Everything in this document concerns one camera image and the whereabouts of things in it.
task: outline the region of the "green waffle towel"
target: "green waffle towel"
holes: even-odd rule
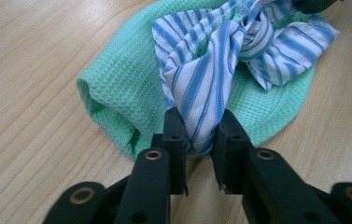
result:
[[[162,133],[166,105],[159,78],[151,24],[164,15],[197,8],[217,8],[224,0],[162,0],[125,22],[99,56],[77,78],[91,118],[128,157],[149,147]],[[282,27],[308,17],[295,14]],[[236,67],[227,108],[243,125],[254,145],[278,133],[298,114],[313,78],[313,66],[282,87],[264,91],[243,63]]]

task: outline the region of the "blue striped fabric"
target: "blue striped fabric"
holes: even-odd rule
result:
[[[274,30],[295,12],[290,0],[232,0],[153,22],[165,101],[184,119],[190,154],[210,151],[240,61],[268,91],[311,67],[339,34],[318,15]]]

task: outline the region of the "light wood grain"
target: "light wood grain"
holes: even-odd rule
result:
[[[152,2],[0,0],[0,223],[40,223],[68,187],[131,172],[87,115],[76,77]],[[298,117],[263,146],[329,191],[352,181],[352,1],[324,16],[342,34],[320,57]],[[241,196],[218,191],[211,161],[190,165],[190,197],[172,198],[172,223],[247,223]]]

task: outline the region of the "crumpled cloth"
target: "crumpled cloth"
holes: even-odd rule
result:
[[[312,67],[339,34],[319,15],[274,29],[295,12],[291,0],[232,0],[154,21],[165,101],[184,119],[191,155],[209,153],[240,61],[268,91]]]
[[[195,8],[218,8],[225,0],[161,0],[133,15],[112,36],[100,54],[77,77],[77,89],[92,120],[131,159],[162,133],[167,104],[152,37],[160,17]],[[300,12],[274,24],[275,29],[310,16]],[[282,87],[265,91],[244,63],[233,74],[227,108],[248,133],[254,146],[274,136],[300,111],[314,76],[308,69]],[[101,147],[100,142],[92,144]]]

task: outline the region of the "towel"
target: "towel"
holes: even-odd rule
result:
[[[198,8],[217,8],[224,0],[162,0],[132,16],[97,58],[77,77],[77,88],[89,116],[125,155],[135,159],[162,133],[166,103],[152,38],[160,17]],[[309,16],[295,13],[274,24],[281,28]],[[315,65],[284,86],[265,91],[244,63],[234,70],[227,108],[258,145],[287,126],[308,93]]]

